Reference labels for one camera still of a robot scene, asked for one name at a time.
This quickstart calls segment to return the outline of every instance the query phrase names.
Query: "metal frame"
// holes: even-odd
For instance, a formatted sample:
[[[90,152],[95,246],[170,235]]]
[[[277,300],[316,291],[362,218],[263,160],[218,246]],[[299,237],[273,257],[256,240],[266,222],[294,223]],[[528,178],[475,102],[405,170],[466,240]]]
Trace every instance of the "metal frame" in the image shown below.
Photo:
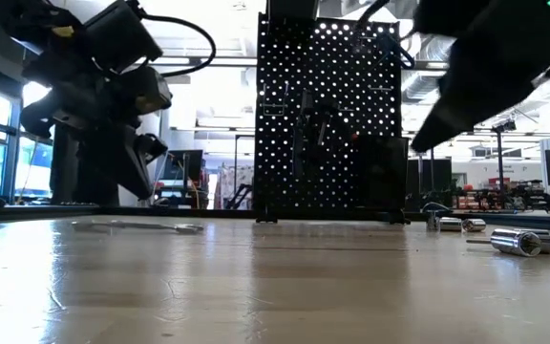
[[[328,211],[357,206],[355,166],[353,158],[348,158],[354,153],[351,149],[345,154],[330,150],[312,178],[300,179],[293,173],[295,157],[288,148],[294,144],[306,91],[315,95],[311,106],[322,98],[332,104],[335,118],[347,123],[350,132],[383,138],[401,135],[400,68],[376,41],[364,44],[371,48],[369,54],[355,54],[353,25],[331,18],[259,17],[257,88],[261,92],[256,100],[254,201],[264,214],[286,218],[288,213],[304,211],[320,216],[325,204]],[[362,34],[397,36],[397,29],[373,22]],[[284,112],[286,106],[293,111]],[[328,130],[326,140],[343,141],[344,132]],[[336,160],[336,154],[345,159]]]
[[[157,216],[157,217],[181,217],[181,218],[212,218],[212,219],[245,219],[253,220],[257,216],[256,211],[251,210],[191,210],[171,208],[142,208],[142,207],[96,207],[96,206],[9,206],[0,208],[0,222],[2,221],[28,221],[55,218],[67,218],[76,216]],[[354,221],[389,221],[388,214],[371,211],[328,211],[315,214],[303,212],[287,212],[286,220],[331,220],[346,221],[353,216]],[[425,222],[428,219],[426,213],[408,212],[406,218],[412,221]],[[485,214],[465,213],[450,214],[450,217],[459,219],[482,219],[488,225],[518,226],[550,230],[550,216],[519,216],[511,214]]]
[[[504,161],[502,157],[502,132],[496,131],[497,137],[497,177],[499,179],[499,191],[500,191],[500,201],[502,202],[502,207],[504,207],[504,199],[506,197],[506,188],[504,187]]]
[[[20,112],[22,111],[22,99],[12,102],[10,125],[20,128]],[[16,183],[16,165],[18,164],[18,147],[20,137],[18,135],[8,136],[8,147],[6,148],[6,159],[3,166],[3,181],[1,185],[2,196],[10,201],[14,198],[14,185]]]

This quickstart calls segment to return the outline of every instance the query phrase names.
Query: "ceiling duct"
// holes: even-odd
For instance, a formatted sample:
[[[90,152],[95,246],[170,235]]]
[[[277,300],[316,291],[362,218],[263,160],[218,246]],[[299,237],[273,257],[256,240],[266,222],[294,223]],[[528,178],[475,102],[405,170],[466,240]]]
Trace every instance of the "ceiling duct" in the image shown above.
[[[318,15],[325,18],[341,18],[373,2],[372,0],[321,0]]]
[[[419,0],[396,0],[386,5],[391,14],[398,19],[413,19],[413,13]]]
[[[418,60],[426,61],[446,61],[449,55],[449,48],[454,44],[452,38],[447,37],[432,37],[426,39],[423,43]],[[407,77],[412,77],[412,82],[405,90],[405,102],[418,102],[423,100],[426,95],[436,89],[436,82],[440,76],[413,74]]]

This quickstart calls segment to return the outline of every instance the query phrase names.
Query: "ceiling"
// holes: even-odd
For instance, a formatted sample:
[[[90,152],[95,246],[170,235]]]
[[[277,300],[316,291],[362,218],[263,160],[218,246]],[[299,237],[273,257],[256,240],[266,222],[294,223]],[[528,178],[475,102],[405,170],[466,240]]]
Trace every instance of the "ceiling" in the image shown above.
[[[58,6],[70,9],[85,21],[104,9],[112,0],[53,0]],[[200,2],[180,0],[141,0],[141,5],[149,12],[169,15],[189,20],[210,32],[218,46],[218,57],[255,57],[257,36],[257,15],[266,7],[266,0],[202,0]],[[336,11],[324,10],[335,8]],[[357,19],[370,1],[362,0],[322,0],[321,14],[334,13],[346,19]],[[397,0],[379,11],[371,20],[401,21],[402,31],[411,29],[410,20],[416,0]],[[165,51],[166,56],[207,56],[207,43],[196,33],[167,23],[146,22],[144,25]],[[418,60],[446,61],[452,40],[442,37],[414,36],[405,47],[413,52]],[[408,136],[418,130],[438,97],[436,81],[442,75],[439,71],[403,71],[403,129]],[[184,103],[196,112],[194,124],[212,127],[253,127],[255,117],[255,78],[254,68],[209,68],[190,75],[190,83],[176,85],[181,94],[177,103]],[[530,98],[496,118],[482,123],[477,128],[489,129],[498,121],[515,118],[518,132],[550,133],[550,81],[542,85]],[[197,139],[203,140],[204,133]],[[504,138],[506,148],[524,148],[523,155],[535,157],[536,146],[543,139],[540,135],[511,136]],[[469,158],[474,147],[496,147],[491,134],[480,136],[460,136],[437,147],[437,156]]]

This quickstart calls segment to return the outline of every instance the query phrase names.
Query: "table surface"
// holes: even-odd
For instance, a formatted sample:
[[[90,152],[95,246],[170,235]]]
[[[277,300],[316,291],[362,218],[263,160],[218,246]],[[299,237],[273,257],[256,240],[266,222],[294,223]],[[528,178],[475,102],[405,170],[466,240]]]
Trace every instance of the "table surface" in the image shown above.
[[[2,224],[0,343],[550,342],[550,255],[465,238],[420,223]]]

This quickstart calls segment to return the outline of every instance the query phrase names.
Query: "metal socket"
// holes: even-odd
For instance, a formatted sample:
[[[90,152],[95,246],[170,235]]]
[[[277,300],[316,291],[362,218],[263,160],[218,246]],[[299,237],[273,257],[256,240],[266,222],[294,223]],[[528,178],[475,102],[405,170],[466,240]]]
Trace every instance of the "metal socket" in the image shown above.
[[[457,218],[443,217],[438,219],[438,230],[440,231],[460,231],[462,229],[462,221]]]
[[[497,228],[490,238],[492,246],[501,252],[522,257],[535,257],[540,254],[540,237],[524,229]]]
[[[465,232],[481,232],[486,227],[487,224],[481,219],[466,219],[462,221],[462,230]]]
[[[539,236],[540,238],[540,254],[550,253],[550,234],[546,229],[521,229],[522,231],[529,231]]]

